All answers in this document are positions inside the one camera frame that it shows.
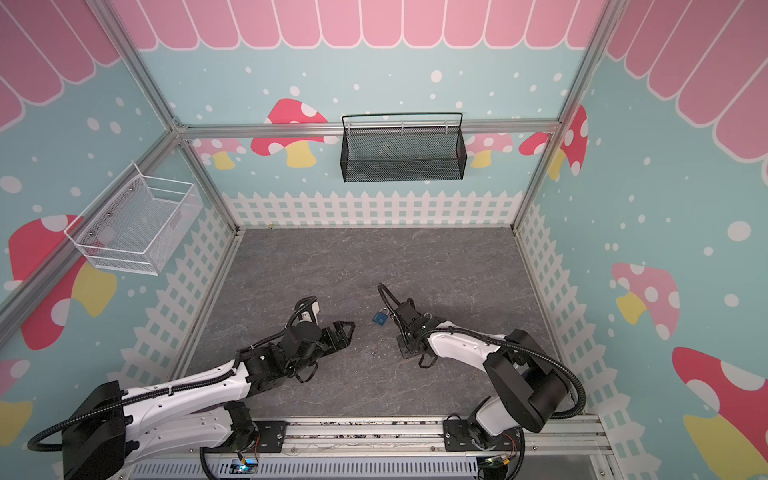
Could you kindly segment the blue padlock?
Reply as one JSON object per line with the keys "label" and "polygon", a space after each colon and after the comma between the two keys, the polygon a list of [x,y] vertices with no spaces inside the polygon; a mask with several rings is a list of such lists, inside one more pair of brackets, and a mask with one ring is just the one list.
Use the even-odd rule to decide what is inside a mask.
{"label": "blue padlock", "polygon": [[390,318],[390,312],[387,308],[380,309],[372,318],[372,321],[379,325],[384,326]]}

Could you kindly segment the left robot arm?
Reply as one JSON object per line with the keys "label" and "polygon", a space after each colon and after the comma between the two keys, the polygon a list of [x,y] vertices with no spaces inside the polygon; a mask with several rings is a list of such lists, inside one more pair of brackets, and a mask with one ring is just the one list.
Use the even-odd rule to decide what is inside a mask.
{"label": "left robot arm", "polygon": [[263,436],[246,400],[288,379],[304,383],[303,370],[315,373],[321,358],[352,342],[354,322],[322,326],[318,314],[316,297],[305,297],[280,331],[198,374],[130,389],[116,381],[101,384],[68,419],[35,434],[27,448],[60,453],[66,479],[108,479],[184,448],[255,452]]}

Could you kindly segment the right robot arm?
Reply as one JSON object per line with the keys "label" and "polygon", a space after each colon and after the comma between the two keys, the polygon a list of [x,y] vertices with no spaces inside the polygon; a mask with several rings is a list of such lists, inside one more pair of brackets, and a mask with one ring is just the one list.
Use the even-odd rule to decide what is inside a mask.
{"label": "right robot arm", "polygon": [[382,283],[377,291],[398,328],[403,357],[418,358],[422,369],[450,359],[488,376],[494,394],[461,421],[479,449],[490,450],[513,432],[509,442],[520,450],[524,432],[539,433],[552,419],[570,419],[584,411],[587,394],[578,376],[526,331],[481,333],[419,312],[413,300],[399,301]]}

